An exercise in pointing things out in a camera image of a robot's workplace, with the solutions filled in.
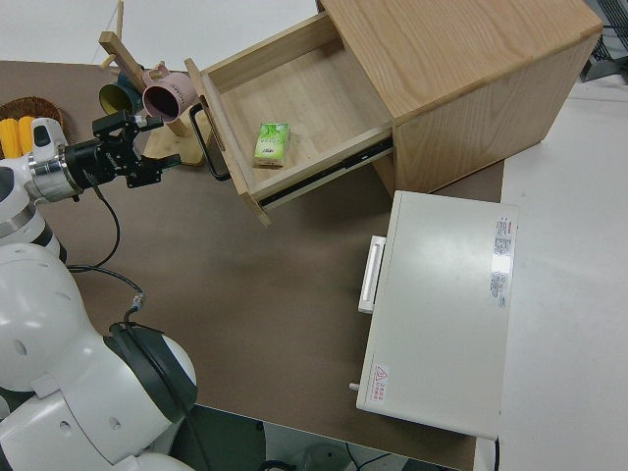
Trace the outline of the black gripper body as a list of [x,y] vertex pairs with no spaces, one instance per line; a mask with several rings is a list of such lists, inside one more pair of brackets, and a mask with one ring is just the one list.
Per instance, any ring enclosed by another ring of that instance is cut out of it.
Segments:
[[125,177],[128,187],[140,187],[161,181],[161,174],[141,170],[141,156],[134,146],[140,134],[132,124],[135,116],[126,110],[92,123],[94,139],[64,148],[63,157],[73,182],[79,189],[109,183]]

